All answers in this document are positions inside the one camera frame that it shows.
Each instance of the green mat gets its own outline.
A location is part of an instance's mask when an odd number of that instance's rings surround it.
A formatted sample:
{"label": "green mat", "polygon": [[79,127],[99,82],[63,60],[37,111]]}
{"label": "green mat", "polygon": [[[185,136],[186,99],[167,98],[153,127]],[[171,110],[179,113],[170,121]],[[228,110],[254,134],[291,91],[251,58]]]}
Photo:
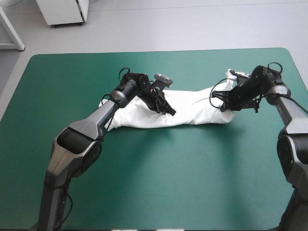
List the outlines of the green mat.
{"label": "green mat", "polygon": [[[279,62],[293,97],[307,90],[285,49],[36,55],[0,122],[0,228],[38,220],[51,141],[93,112],[119,83],[118,71],[159,72],[174,90],[201,90],[228,68],[251,73]],[[73,179],[64,229],[269,229],[292,194],[276,153],[283,123],[265,100],[226,125],[118,128],[99,160]]]}

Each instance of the gray floor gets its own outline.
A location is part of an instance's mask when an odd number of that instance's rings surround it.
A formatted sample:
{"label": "gray floor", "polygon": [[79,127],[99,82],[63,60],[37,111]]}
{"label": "gray floor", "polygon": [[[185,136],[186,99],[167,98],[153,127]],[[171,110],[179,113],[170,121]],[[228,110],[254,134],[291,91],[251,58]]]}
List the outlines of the gray floor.
{"label": "gray floor", "polygon": [[3,9],[26,50],[0,51],[0,118],[42,53],[284,47],[308,86],[308,1],[90,0],[83,26],[61,28],[46,25],[35,0]]}

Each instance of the black cable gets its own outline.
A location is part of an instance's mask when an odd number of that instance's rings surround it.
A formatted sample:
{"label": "black cable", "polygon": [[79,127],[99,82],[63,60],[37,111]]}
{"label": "black cable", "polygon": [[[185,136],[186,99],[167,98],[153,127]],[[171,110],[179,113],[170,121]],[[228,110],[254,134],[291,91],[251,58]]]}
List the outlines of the black cable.
{"label": "black cable", "polygon": [[123,67],[123,68],[120,70],[119,75],[118,75],[118,79],[119,79],[119,81],[121,82],[121,84],[123,84],[123,81],[120,79],[120,74],[122,73],[122,71],[125,71],[125,70],[128,70],[126,74],[130,73],[130,68],[127,67],[127,66],[126,66],[126,67]]}
{"label": "black cable", "polygon": [[68,218],[68,216],[70,215],[70,213],[72,212],[73,209],[73,199],[71,198],[71,196],[68,194],[67,192],[67,187],[64,187],[64,193],[66,194],[66,196],[68,197],[68,199],[71,202],[71,206],[67,212],[67,215],[65,216],[65,218],[63,219],[63,221],[61,222],[61,225],[63,225],[63,223],[66,221],[66,219]]}
{"label": "black cable", "polygon": [[103,142],[104,137],[105,137],[105,135],[107,134],[107,131],[108,131],[108,129],[109,129],[111,123],[112,123],[112,120],[113,120],[114,117],[115,117],[115,112],[116,112],[116,110],[119,108],[119,103],[118,103],[118,101],[116,101],[116,100],[113,100],[113,101],[114,101],[115,104],[114,104],[114,108],[113,108],[113,111],[112,111],[112,115],[111,115],[111,117],[110,117],[109,124],[108,124],[108,126],[107,126],[107,128],[106,128],[104,134],[103,134],[103,135],[101,136],[101,138],[100,138],[100,142]]}
{"label": "black cable", "polygon": [[211,92],[210,92],[210,98],[209,98],[209,99],[210,99],[210,104],[211,104],[213,107],[217,108],[217,109],[220,109],[220,107],[214,106],[214,105],[212,104],[212,101],[211,101],[212,92],[213,92],[214,88],[217,87],[218,84],[220,84],[222,81],[227,80],[227,79],[228,79],[228,78],[224,78],[224,79],[222,79],[221,81],[219,81],[219,82],[212,88],[212,90],[211,90]]}
{"label": "black cable", "polygon": [[[221,109],[221,107],[217,107],[217,106],[215,106],[215,105],[212,104],[212,102],[211,102],[212,92],[213,92],[213,89],[214,89],[219,83],[221,83],[222,81],[224,81],[224,80],[226,80],[226,79],[227,79],[227,78],[224,78],[224,79],[222,79],[221,81],[219,81],[219,82],[212,88],[211,93],[210,93],[210,98],[209,98],[210,104],[211,104],[213,107],[217,108],[217,109]],[[277,97],[283,97],[283,98],[286,98],[286,99],[291,100],[291,101],[294,102],[297,106],[299,106],[300,109],[302,109],[305,113],[308,114],[308,111],[307,111],[302,105],[300,105],[295,99],[293,99],[292,97],[290,97],[290,96],[288,96],[288,95],[286,95],[286,94],[280,94],[280,93],[265,94],[265,95],[260,96],[259,98],[255,98],[255,99],[253,99],[253,100],[250,100],[250,101],[247,101],[247,102],[244,102],[244,103],[240,103],[240,104],[237,104],[237,105],[232,105],[232,106],[230,106],[230,107],[224,107],[224,109],[232,109],[232,108],[234,108],[234,107],[239,107],[239,106],[243,106],[243,105],[245,105],[245,104],[247,104],[247,103],[255,103],[255,102],[258,102],[258,101],[259,101],[258,103],[260,103],[261,99],[263,99],[263,98],[265,98],[265,97],[267,97],[267,96],[271,96],[271,95],[275,95],[276,98],[277,98]]]}
{"label": "black cable", "polygon": [[283,71],[282,65],[281,65],[280,63],[277,63],[277,62],[272,62],[272,63],[268,64],[268,69],[269,69],[271,72],[273,72],[273,73],[275,73],[275,70],[273,70],[273,69],[271,69],[271,68],[269,67],[271,64],[277,64],[277,65],[280,67],[280,71],[278,72],[279,75],[280,75],[280,74],[282,73],[282,71]]}
{"label": "black cable", "polygon": [[112,99],[111,95],[109,95],[109,94],[103,95],[103,97],[102,97],[102,99],[101,99],[102,105],[104,104],[104,103],[103,103],[103,99],[105,99],[106,96],[109,96],[109,99]]}

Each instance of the white cloth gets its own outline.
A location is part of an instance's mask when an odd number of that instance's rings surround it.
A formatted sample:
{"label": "white cloth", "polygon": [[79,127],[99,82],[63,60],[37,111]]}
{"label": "white cloth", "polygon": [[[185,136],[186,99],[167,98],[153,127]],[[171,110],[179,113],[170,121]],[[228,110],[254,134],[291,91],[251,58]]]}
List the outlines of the white cloth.
{"label": "white cloth", "polygon": [[[231,90],[233,88],[234,76],[226,73],[228,80],[215,87],[215,90]],[[146,104],[137,96],[125,107],[116,111],[114,119],[109,127],[113,128],[162,128],[181,124],[225,124],[235,117],[231,110],[221,112],[209,102],[210,92],[213,87],[200,91],[164,90],[165,98],[170,106],[176,110],[174,116],[170,114],[158,114],[151,111]],[[215,106],[221,106],[222,101],[211,98]]]}

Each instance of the white cabinet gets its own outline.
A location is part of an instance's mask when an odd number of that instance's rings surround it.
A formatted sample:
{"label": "white cabinet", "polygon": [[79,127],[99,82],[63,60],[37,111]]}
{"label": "white cabinet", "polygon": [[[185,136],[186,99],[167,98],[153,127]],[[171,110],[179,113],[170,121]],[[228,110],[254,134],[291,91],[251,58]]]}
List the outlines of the white cabinet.
{"label": "white cabinet", "polygon": [[83,23],[88,17],[89,0],[37,0],[48,25]]}

